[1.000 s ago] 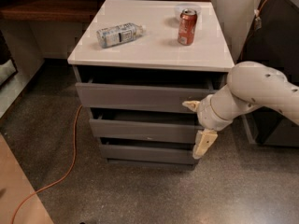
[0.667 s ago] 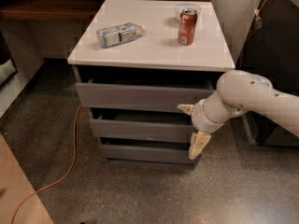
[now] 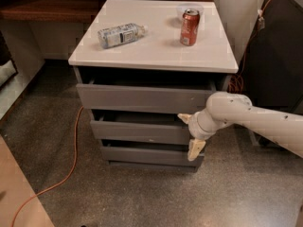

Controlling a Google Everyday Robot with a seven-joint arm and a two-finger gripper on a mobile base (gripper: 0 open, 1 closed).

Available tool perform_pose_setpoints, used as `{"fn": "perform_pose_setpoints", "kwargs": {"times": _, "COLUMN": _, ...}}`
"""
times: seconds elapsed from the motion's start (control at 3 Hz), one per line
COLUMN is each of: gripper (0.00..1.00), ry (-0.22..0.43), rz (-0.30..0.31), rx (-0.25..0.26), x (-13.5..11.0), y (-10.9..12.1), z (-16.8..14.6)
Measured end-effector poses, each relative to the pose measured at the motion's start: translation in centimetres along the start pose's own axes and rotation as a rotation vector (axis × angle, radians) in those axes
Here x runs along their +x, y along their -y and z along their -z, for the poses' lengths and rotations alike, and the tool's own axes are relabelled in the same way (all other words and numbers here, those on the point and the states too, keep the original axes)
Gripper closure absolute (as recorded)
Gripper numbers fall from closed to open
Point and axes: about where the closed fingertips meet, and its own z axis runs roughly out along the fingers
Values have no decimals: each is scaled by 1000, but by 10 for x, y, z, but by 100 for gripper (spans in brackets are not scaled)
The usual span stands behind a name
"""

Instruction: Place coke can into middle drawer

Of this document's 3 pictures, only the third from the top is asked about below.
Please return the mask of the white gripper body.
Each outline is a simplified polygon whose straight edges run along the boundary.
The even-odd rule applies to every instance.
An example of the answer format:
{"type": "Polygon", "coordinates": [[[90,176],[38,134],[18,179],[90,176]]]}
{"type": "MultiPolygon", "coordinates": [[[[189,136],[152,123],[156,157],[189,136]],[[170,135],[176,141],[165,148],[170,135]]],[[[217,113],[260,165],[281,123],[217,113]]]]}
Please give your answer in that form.
{"type": "Polygon", "coordinates": [[[215,120],[207,109],[192,114],[188,121],[190,134],[199,140],[206,140],[214,135],[221,125],[222,123],[215,120]]]}

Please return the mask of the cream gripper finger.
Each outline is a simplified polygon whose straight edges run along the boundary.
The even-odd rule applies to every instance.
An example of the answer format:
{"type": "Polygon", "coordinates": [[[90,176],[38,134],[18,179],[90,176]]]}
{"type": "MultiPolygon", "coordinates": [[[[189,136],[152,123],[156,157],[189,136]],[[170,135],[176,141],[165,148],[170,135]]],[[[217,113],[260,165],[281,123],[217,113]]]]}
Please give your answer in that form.
{"type": "Polygon", "coordinates": [[[188,113],[179,113],[177,116],[185,123],[188,124],[191,118],[191,115],[188,113]]]}
{"type": "Polygon", "coordinates": [[[204,149],[206,144],[205,140],[200,139],[190,139],[188,145],[187,159],[189,161],[194,161],[204,149]]]}

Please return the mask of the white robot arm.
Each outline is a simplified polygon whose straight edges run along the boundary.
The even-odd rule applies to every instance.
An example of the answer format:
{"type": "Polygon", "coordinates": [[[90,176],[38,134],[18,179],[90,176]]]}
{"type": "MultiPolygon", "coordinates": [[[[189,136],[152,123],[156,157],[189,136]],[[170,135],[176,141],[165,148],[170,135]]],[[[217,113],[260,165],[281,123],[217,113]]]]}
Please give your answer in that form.
{"type": "Polygon", "coordinates": [[[198,157],[207,139],[232,124],[241,125],[303,157],[303,116],[255,107],[245,95],[216,92],[207,99],[203,110],[179,113],[178,117],[188,125],[192,136],[188,144],[189,161],[198,157]]]}

